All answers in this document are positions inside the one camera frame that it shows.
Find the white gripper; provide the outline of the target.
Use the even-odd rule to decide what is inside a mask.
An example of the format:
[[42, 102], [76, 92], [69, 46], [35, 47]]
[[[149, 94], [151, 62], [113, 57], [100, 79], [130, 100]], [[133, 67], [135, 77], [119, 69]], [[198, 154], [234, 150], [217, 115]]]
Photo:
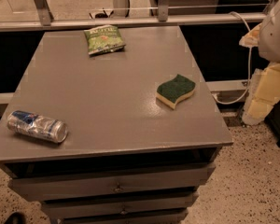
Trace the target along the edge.
[[252, 76], [245, 100], [242, 121], [256, 125], [264, 121], [280, 101], [280, 0], [263, 22], [244, 35], [239, 45], [246, 48], [259, 46], [259, 56], [269, 63], [264, 70], [257, 69]]

